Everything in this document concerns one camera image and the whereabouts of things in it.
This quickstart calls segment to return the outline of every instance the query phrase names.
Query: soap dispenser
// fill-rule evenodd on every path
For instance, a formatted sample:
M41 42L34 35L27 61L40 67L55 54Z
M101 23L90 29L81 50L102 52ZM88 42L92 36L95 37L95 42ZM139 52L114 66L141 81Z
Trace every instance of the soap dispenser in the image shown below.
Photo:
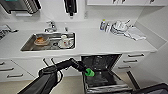
M76 0L64 0L66 13L69 13L70 18L73 18L74 13L77 13Z

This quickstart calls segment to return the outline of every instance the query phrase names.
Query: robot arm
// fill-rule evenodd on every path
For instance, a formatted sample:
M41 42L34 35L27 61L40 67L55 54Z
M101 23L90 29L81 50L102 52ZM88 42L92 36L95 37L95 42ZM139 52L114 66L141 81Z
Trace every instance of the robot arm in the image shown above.
M70 58L69 60L41 69L39 71L39 77L18 94L49 94L52 88L61 81L58 81L57 72L70 66L80 72L85 72L87 75L91 73L81 61L75 61L73 58Z

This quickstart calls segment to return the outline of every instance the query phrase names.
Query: cabinet door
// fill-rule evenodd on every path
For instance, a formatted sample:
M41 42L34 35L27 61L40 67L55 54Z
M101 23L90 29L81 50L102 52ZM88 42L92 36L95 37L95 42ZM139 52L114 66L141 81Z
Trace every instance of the cabinet door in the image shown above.
M62 62L62 61L65 61L65 60L68 60L70 59L71 57L59 57L59 58L53 58L53 61L54 63L59 63L59 62ZM77 61L80 61L80 57L72 57L74 58L75 60ZM68 69L63 69L61 70L64 77L67 77L67 76L79 76L79 75L82 75L81 72L79 72L78 70L74 69L73 67L69 67Z
M87 0L87 5L116 5L118 0Z
M34 77L11 60L0 61L0 82L33 80Z
M35 78L38 77L40 69L47 67L47 65L43 62L43 59L14 60L14 62Z
M130 71L131 68L138 66L142 60L148 56L149 53L129 53L122 54L119 60L114 65L115 72Z
M147 0L146 6L167 6L168 0Z
M140 5L143 6L145 5L147 0L119 0L117 5Z

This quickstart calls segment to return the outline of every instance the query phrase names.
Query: sink basin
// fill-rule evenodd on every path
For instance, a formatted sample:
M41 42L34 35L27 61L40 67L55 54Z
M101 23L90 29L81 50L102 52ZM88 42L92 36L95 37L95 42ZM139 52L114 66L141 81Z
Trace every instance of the sink basin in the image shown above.
M61 36L66 35L68 39L72 40L72 46L68 48L60 48L59 41L62 40ZM34 42L37 38L49 38L47 45L35 45ZM33 34L26 44L22 47L21 51L41 51L41 50L65 50L75 48L75 33L40 33Z

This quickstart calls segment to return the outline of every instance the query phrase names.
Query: faucet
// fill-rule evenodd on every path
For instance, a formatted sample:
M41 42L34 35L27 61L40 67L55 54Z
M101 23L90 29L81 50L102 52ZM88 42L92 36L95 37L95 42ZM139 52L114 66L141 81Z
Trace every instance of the faucet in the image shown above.
M49 26L51 26L51 27L45 29L45 32L56 32L57 31L57 28L56 28L56 25L55 25L54 21L49 21L47 23L49 23Z

